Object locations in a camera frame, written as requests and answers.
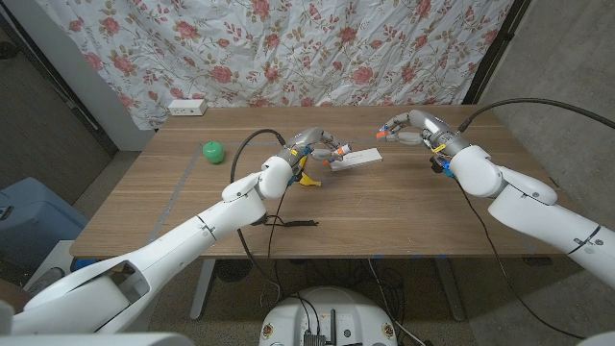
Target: white card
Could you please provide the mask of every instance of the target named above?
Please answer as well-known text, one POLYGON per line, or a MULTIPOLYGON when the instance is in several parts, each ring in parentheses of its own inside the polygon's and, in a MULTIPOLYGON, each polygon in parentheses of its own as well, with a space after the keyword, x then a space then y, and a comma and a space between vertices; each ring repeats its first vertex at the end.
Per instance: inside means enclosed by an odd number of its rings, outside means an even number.
POLYGON ((333 161, 330 163, 330 166, 331 170, 334 172, 342 169, 359 167, 377 161, 382 161, 382 156, 378 152, 378 149, 372 148, 346 154, 344 155, 343 161, 333 161))

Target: yellow object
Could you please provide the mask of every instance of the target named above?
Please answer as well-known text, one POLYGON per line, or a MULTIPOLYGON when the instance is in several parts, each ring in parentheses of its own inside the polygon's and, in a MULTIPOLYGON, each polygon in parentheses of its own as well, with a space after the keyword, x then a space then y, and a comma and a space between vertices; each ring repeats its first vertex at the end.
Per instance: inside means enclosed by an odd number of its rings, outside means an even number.
POLYGON ((301 180, 299 181, 299 184, 303 185, 303 186, 320 186, 320 182, 314 182, 310 177, 308 177, 306 175, 306 173, 304 173, 301 177, 301 180))
MULTIPOLYGON (((308 157, 302 157, 299 160, 299 166, 303 167, 304 165, 306 165, 306 160, 308 159, 308 157)), ((303 185, 303 186, 320 186, 320 182, 314 182, 310 177, 308 177, 306 175, 306 173, 303 173, 301 175, 301 180, 299 181, 299 184, 303 185)))
POLYGON ((441 150, 442 150, 442 149, 444 149, 444 148, 446 148, 446 144, 442 144, 442 145, 438 146, 437 148, 435 148, 435 149, 431 149, 431 150, 432 150, 432 151, 433 151, 433 153, 435 154, 435 153, 437 153, 437 152, 441 151, 441 150))

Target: white cable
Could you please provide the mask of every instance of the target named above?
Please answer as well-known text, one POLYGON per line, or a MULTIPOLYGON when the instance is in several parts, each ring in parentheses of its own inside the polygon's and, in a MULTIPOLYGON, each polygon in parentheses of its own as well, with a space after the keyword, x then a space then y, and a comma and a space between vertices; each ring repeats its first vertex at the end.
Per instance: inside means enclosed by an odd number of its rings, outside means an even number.
MULTIPOLYGON (((280 301, 280 296, 282 294, 282 289, 280 288, 279 284, 276 284, 274 282, 267 282, 267 283, 273 284, 278 289, 278 298, 276 298, 276 301, 273 303, 273 306, 275 306, 280 301)), ((267 283, 265 283, 265 285, 262 287, 262 290, 260 291, 260 307, 261 308, 265 308, 265 305, 262 303, 262 295, 265 292, 265 287, 266 287, 267 283)))
POLYGON ((386 310, 388 311, 388 314, 391 316, 391 319, 393 320, 393 322, 402 329, 402 331, 404 331, 408 336, 410 336, 411 338, 413 338, 416 342, 418 342, 421 346, 425 346, 425 343, 423 341, 421 341, 420 338, 416 337, 414 334, 412 334, 411 332, 409 332, 406 328, 404 328, 404 326, 402 326, 401 323, 397 322, 395 320, 395 317, 393 317, 393 315, 391 314, 390 309, 388 308, 388 303, 386 302, 386 297, 384 296, 384 290, 382 289, 382 284, 380 279, 378 279, 378 275, 376 275, 376 270, 374 270, 374 266, 372 265, 372 260, 371 259, 367 259, 367 262, 369 263, 369 268, 372 269, 372 274, 374 274, 374 279, 376 279, 376 283, 378 284, 378 288, 381 290, 381 294, 382 294, 382 299, 384 300, 384 305, 386 306, 386 310))

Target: black wire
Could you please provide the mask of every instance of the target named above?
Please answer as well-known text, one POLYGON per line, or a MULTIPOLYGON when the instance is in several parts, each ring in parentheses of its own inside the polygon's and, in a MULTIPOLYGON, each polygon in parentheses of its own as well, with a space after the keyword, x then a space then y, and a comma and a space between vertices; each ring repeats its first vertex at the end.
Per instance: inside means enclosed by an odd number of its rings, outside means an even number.
MULTIPOLYGON (((270 219, 272 217, 274 218, 274 220, 273 220, 274 223, 276 223, 276 220, 280 220, 280 222, 281 222, 279 224, 276 224, 276 226, 284 226, 284 221, 282 220, 281 217, 279 217, 278 215, 267 215, 267 219, 270 219)), ((268 224, 268 223, 265 222, 265 223, 263 223, 263 225, 265 225, 265 226, 272 226, 273 223, 268 224)))
POLYGON ((512 283, 510 282, 510 278, 508 277, 508 274, 506 274, 506 271, 504 270, 504 266, 502 265, 502 260, 500 259, 500 255, 498 254, 498 251, 496 250, 496 246, 493 244, 493 241, 491 241, 491 237, 489 236, 489 232, 487 231, 487 226, 484 224, 484 221, 482 221, 482 218, 480 217, 479 213, 474 209, 474 206, 472 206, 472 202, 470 202, 470 199, 468 198, 467 193, 465 192, 465 190, 463 189, 463 187, 461 186, 459 181, 457 179, 455 179, 455 182, 457 183, 457 185, 459 185, 459 188, 461 189, 461 192, 463 193, 463 197, 465 198, 465 201, 468 202, 468 206, 470 206, 470 209, 472 210, 474 215, 476 215, 477 218, 479 219, 480 224, 482 225, 482 228, 484 229, 484 233, 485 233, 485 235, 487 235, 487 240, 489 240, 489 244, 491 245, 491 249, 493 250, 493 253, 496 256, 496 260, 498 260, 498 264, 500 265, 500 269, 502 269, 502 274, 504 274, 504 278, 506 279, 506 283, 508 284, 508 287, 510 287, 510 290, 515 295, 515 297, 517 297, 519 302, 529 311, 529 313, 531 313, 532 316, 534 316, 538 321, 540 321, 545 326, 553 329, 554 331, 560 332, 562 334, 566 334, 568 336, 577 338, 579 340, 583 340, 585 338, 585 336, 580 336, 580 335, 577 335, 577 334, 566 332, 566 331, 561 330, 558 327, 550 324, 549 322, 546 322, 545 320, 540 318, 532 309, 530 309, 529 306, 526 304, 526 302, 524 302, 523 299, 521 299, 521 296, 517 293, 515 288, 512 286, 512 283))
POLYGON ((554 101, 554 100, 547 100, 547 99, 541 99, 541 98, 513 98, 513 99, 508 99, 508 100, 503 100, 503 101, 499 101, 499 102, 495 102, 492 103, 490 105, 487 105, 481 109, 479 109, 478 111, 475 111, 474 113, 472 113, 472 115, 470 115, 463 123, 461 123, 461 125, 459 125, 459 127, 457 128, 457 130, 459 132, 464 132, 468 126, 470 126, 470 123, 472 123, 472 121, 474 120, 474 118, 476 118, 477 116, 479 116, 479 114, 483 113, 484 111, 487 110, 491 110, 492 108, 496 108, 498 106, 503 106, 503 105, 508 105, 508 104, 513 104, 513 103, 537 103, 537 104, 544 104, 544 105, 551 105, 551 106, 556 106, 556 107, 560 107, 564 110, 568 110, 568 111, 574 111, 577 112, 581 115, 585 115, 588 118, 594 119, 600 123, 603 123, 604 125, 615 129, 615 122, 595 114, 592 111, 588 111, 588 110, 584 110, 582 108, 579 108, 577 106, 573 106, 573 105, 569 105, 567 103, 563 103, 563 102, 559 102, 559 101, 554 101))
MULTIPOLYGON (((297 296, 293 296, 293 295, 289 295, 288 298, 297 298, 299 299, 302 303, 306 302, 312 310, 314 310, 314 315, 316 316, 316 335, 320 335, 320 320, 318 319, 318 312, 316 312, 316 309, 314 308, 314 305, 312 305, 309 300, 302 298, 299 295, 299 292, 296 292, 295 294, 297 294, 297 296)), ((309 324, 309 313, 308 313, 308 309, 306 309, 306 316, 307 316, 307 323, 309 324)))
MULTIPOLYGON (((309 259, 308 262, 309 264, 311 264, 314 271, 321 278, 325 279, 327 283, 332 282, 330 278, 328 278, 325 274, 323 274, 322 271, 318 269, 314 260, 309 259)), ((371 269, 366 269, 365 263, 363 261, 360 261, 360 264, 361 265, 353 268, 352 262, 349 260, 349 276, 348 276, 349 279, 348 279, 348 282, 344 284, 344 286, 348 288, 352 288, 358 284, 365 284, 365 283, 376 284, 376 285, 381 286, 382 289, 384 290, 384 295, 385 295, 384 299, 387 301, 387 304, 391 307, 391 310, 388 310, 386 312, 387 315, 391 317, 391 320, 404 321, 404 319, 406 318, 406 294, 404 290, 404 276, 399 271, 393 268, 385 268, 384 273, 391 277, 393 277, 393 275, 391 275, 390 273, 394 273, 395 276, 397 276, 398 281, 395 282, 394 280, 387 280, 382 275, 380 275, 379 276, 380 284, 379 284, 374 279, 374 276, 371 273, 371 269)), ((335 272, 329 261, 327 261, 327 265, 330 266, 330 271, 335 276, 335 272)), ((305 269, 306 269, 307 285, 310 286, 308 267, 306 266, 305 269)), ((335 280, 339 282, 341 279, 337 277, 335 278, 335 280)))
MULTIPOLYGON (((282 281, 280 280, 280 276, 278 275, 278 260, 276 259, 274 262, 274 272, 276 274, 276 280, 278 280, 278 286, 280 287, 280 291, 283 293, 283 286, 282 286, 282 281)), ((304 302, 308 303, 311 308, 314 310, 314 315, 316 316, 316 334, 320 335, 320 321, 318 320, 318 312, 316 312, 316 309, 314 308, 314 305, 312 305, 308 300, 304 299, 301 297, 301 295, 299 295, 299 292, 296 292, 295 294, 297 294, 297 296, 293 296, 292 294, 289 295, 289 298, 297 298, 301 301, 301 305, 304 306, 304 310, 306 311, 306 316, 307 316, 307 328, 309 329, 309 332, 311 333, 311 326, 309 325, 309 313, 308 313, 308 309, 306 308, 306 305, 304 304, 304 302)))
MULTIPOLYGON (((253 134, 249 135, 241 143, 241 145, 239 145, 239 148, 237 149, 237 153, 234 155, 233 164, 231 165, 231 183, 234 182, 234 172, 237 167, 237 161, 239 160, 239 156, 241 155, 241 152, 243 151, 243 149, 246 147, 246 145, 248 145, 248 143, 252 140, 252 138, 260 134, 266 134, 266 133, 274 134, 278 138, 278 142, 280 143, 280 145, 284 146, 286 144, 286 141, 284 140, 282 135, 280 135, 277 131, 271 130, 271 129, 258 130, 254 132, 253 134)), ((262 270, 262 268, 257 264, 256 260, 252 256, 252 253, 250 252, 250 249, 248 249, 248 244, 246 244, 246 239, 243 237, 243 233, 241 232, 241 229, 237 229, 237 234, 239 235, 239 240, 241 240, 241 245, 243 245, 243 250, 246 252, 246 255, 248 255, 248 259, 250 259, 252 264, 257 268, 257 270, 260 272, 260 274, 262 274, 262 276, 265 279, 267 279, 272 284, 276 284, 276 282, 273 281, 271 278, 269 278, 269 276, 264 272, 264 270, 262 270)))
MULTIPOLYGON (((282 198, 280 199, 280 203, 278 204, 278 209, 276 210, 276 215, 275 215, 275 217, 277 218, 280 218, 278 214, 280 213, 280 208, 282 207, 282 201, 284 200, 284 196, 286 195, 287 191, 288 191, 288 186, 284 190, 284 194, 282 195, 282 198)), ((271 259, 271 239, 273 239, 273 230, 275 228, 276 228, 276 220, 274 219, 273 225, 271 226, 271 233, 269 234, 269 245, 267 246, 267 258, 268 259, 271 259)))

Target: blue container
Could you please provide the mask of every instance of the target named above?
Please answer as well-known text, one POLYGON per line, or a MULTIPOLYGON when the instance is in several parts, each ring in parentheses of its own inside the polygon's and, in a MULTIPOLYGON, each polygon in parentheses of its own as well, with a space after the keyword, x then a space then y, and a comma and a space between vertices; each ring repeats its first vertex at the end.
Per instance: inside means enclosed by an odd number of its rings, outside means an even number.
POLYGON ((36 270, 60 240, 73 240, 87 224, 57 194, 34 178, 0 193, 0 207, 13 206, 0 220, 0 256, 25 270, 36 270))

